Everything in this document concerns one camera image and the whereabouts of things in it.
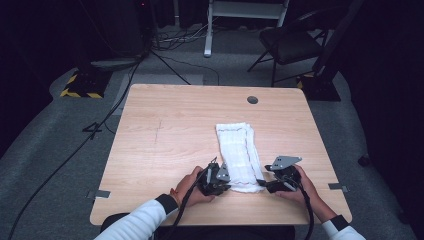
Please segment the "black folding chair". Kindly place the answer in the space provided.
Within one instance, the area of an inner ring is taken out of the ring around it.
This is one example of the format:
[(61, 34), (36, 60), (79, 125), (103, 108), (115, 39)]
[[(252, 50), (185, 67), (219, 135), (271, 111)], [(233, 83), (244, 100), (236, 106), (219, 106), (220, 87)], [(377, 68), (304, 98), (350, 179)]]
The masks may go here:
[(265, 56), (270, 55), (269, 61), (273, 62), (271, 86), (274, 86), (280, 82), (280, 79), (276, 78), (278, 65), (289, 65), (318, 57), (326, 44), (330, 29), (327, 23), (329, 16), (329, 9), (315, 10), (287, 25), (261, 31), (259, 40), (265, 51), (248, 68), (248, 72), (257, 64), (266, 62)]

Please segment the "person's right hand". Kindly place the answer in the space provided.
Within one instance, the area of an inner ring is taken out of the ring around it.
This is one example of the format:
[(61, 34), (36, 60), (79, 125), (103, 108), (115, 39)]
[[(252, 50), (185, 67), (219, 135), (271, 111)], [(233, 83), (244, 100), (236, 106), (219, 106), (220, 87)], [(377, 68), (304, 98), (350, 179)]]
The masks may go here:
[[(317, 190), (314, 184), (312, 183), (312, 181), (305, 174), (303, 168), (299, 165), (294, 165), (294, 167), (296, 168), (296, 170), (299, 172), (301, 176), (301, 185), (303, 186), (304, 191), (309, 197), (311, 208), (315, 209), (316, 203), (321, 201), (317, 193)], [(306, 201), (304, 199), (304, 196), (301, 190), (297, 190), (296, 192), (277, 191), (275, 195), (283, 199), (294, 201), (302, 206), (306, 205)]]

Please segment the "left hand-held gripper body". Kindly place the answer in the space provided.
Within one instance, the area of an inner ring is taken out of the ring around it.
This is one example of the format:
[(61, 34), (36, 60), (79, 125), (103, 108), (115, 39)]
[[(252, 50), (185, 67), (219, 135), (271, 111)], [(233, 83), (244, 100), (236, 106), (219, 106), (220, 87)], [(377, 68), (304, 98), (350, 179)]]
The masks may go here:
[(197, 187), (205, 196), (219, 196), (219, 185), (230, 185), (230, 176), (225, 164), (219, 166), (207, 166), (197, 175)]

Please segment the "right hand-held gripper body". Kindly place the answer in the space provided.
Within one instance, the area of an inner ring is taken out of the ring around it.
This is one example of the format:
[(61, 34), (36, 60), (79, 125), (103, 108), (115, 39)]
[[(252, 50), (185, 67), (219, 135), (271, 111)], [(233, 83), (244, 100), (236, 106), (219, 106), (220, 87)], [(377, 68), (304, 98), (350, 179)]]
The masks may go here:
[(287, 187), (286, 191), (296, 192), (301, 183), (301, 176), (294, 167), (294, 164), (301, 160), (302, 158), (297, 156), (279, 156), (271, 164), (275, 180), (282, 182)]

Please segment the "black stand yellow striped base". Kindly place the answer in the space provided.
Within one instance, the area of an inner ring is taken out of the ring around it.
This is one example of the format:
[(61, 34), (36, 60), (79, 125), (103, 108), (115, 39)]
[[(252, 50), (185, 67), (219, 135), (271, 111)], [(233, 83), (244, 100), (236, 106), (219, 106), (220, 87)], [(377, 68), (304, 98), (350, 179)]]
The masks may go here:
[(61, 97), (87, 97), (100, 99), (105, 96), (105, 90), (112, 76), (111, 71), (94, 67), (83, 46), (83, 39), (72, 14), (73, 0), (60, 0), (62, 12), (61, 24), (63, 38), (76, 70), (62, 90)]
[(342, 39), (363, 5), (364, 0), (352, 0), (344, 9), (342, 18), (331, 34), (331, 38), (324, 47), (323, 53), (314, 63), (314, 75), (311, 78), (300, 77), (298, 87), (308, 100), (339, 101), (340, 97), (333, 84), (337, 73), (337, 54)]

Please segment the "white desk frame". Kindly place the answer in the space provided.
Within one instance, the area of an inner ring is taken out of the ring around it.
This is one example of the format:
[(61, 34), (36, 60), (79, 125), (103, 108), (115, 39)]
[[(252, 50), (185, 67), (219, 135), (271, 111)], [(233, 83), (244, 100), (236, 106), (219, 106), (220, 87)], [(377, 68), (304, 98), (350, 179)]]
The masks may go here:
[(207, 32), (203, 55), (212, 55), (213, 20), (215, 17), (236, 17), (277, 20), (277, 25), (284, 22), (290, 0), (281, 3), (230, 2), (229, 0), (208, 0)]

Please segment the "white towel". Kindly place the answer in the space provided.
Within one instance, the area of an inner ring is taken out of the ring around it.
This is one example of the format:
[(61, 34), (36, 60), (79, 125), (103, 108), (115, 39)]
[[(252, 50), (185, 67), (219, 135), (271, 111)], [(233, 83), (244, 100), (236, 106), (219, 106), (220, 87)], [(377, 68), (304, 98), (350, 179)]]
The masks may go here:
[(245, 122), (217, 124), (216, 134), (230, 176), (231, 190), (240, 193), (263, 191), (258, 183), (264, 177), (251, 125)]

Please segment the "grey tape strip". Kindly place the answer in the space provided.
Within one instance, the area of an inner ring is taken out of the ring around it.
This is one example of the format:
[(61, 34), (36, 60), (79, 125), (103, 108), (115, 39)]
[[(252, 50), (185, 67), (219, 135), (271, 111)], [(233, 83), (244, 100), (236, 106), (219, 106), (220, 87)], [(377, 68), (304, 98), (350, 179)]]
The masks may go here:
[(109, 196), (110, 192), (104, 190), (89, 190), (86, 195), (88, 199), (108, 198)]
[(350, 189), (347, 186), (341, 183), (329, 183), (328, 186), (330, 190), (341, 190), (342, 192), (345, 192), (345, 193), (350, 191)]

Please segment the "person's left hand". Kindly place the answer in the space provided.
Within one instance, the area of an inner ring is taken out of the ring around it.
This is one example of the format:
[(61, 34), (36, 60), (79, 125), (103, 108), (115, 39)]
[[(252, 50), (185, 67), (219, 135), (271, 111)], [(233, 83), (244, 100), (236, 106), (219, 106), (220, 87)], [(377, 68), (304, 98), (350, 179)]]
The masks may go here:
[(209, 203), (214, 199), (213, 195), (205, 196), (202, 192), (197, 188), (195, 181), (197, 179), (197, 175), (202, 171), (200, 166), (196, 166), (191, 174), (184, 176), (181, 181), (177, 184), (175, 188), (170, 190), (170, 195), (176, 201), (178, 207), (182, 206), (183, 199), (186, 194), (189, 192), (191, 187), (193, 190), (186, 202), (186, 207), (191, 207), (199, 203)]

